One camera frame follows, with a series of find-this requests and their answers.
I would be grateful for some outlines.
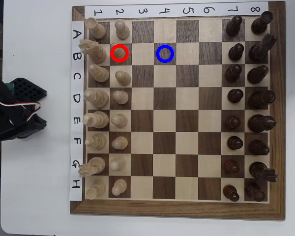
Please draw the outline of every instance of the table surface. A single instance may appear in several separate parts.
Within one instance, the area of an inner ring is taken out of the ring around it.
[[[179,2],[186,1],[148,0],[143,3]],[[286,2],[284,222],[70,215],[68,97],[72,6],[138,4],[138,1],[5,0],[4,3],[3,80],[10,82],[24,77],[47,90],[47,97],[42,100],[42,109],[38,113],[47,121],[47,127],[25,140],[2,143],[1,226],[4,231],[60,236],[145,236],[168,232],[173,236],[199,235],[202,232],[232,236],[262,232],[283,236],[295,232],[295,0]]]

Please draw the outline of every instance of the black chess piece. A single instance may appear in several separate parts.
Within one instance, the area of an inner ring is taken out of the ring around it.
[[[252,84],[260,83],[263,78],[269,73],[269,68],[266,65],[261,65],[251,69],[247,74],[247,80]]]
[[[264,163],[256,161],[249,166],[249,173],[257,179],[276,182],[277,174],[274,169],[268,168]]]
[[[261,14],[261,16],[254,20],[254,22],[251,24],[251,30],[255,34],[263,33],[268,24],[273,20],[273,14],[270,11],[265,11]]]
[[[260,133],[271,130],[276,126],[276,121],[271,116],[254,115],[248,121],[248,127],[252,132]]]
[[[268,51],[274,46],[276,38],[271,34],[266,34],[260,43],[254,44],[249,50],[249,58],[258,62],[266,58]]]
[[[229,36],[236,36],[240,30],[240,24],[242,23],[242,17],[235,15],[226,25],[226,33]]]

